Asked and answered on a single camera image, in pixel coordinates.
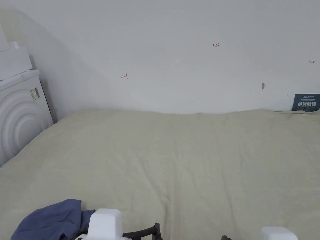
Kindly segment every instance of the white wall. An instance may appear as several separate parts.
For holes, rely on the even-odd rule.
[[[56,120],[290,110],[296,93],[320,93],[318,0],[10,2],[0,23],[33,56]]]

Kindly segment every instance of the sticker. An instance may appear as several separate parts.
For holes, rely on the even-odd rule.
[[[37,98],[40,98],[40,94],[37,88],[31,89],[30,94],[34,101],[37,100]]]
[[[318,111],[320,107],[320,94],[296,94],[294,96],[292,111],[305,112]]]

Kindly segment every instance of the white plastic part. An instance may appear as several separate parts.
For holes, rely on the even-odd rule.
[[[0,25],[0,52],[8,50],[9,44],[7,42],[7,38],[3,32],[2,26]]]
[[[4,80],[32,69],[31,61],[25,47],[10,48],[0,52],[0,80]]]
[[[86,240],[119,240],[122,237],[121,213],[117,209],[100,208],[91,215]]]
[[[263,227],[261,240],[298,240],[298,237],[284,227]]]

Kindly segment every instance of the appliance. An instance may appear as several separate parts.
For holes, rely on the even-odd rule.
[[[38,70],[0,81],[0,166],[51,125]]]

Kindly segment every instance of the bed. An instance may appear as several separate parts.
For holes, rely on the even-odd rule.
[[[319,136],[319,112],[75,112],[0,168],[0,239],[68,198],[119,209],[125,232],[159,222],[163,239],[316,239]]]

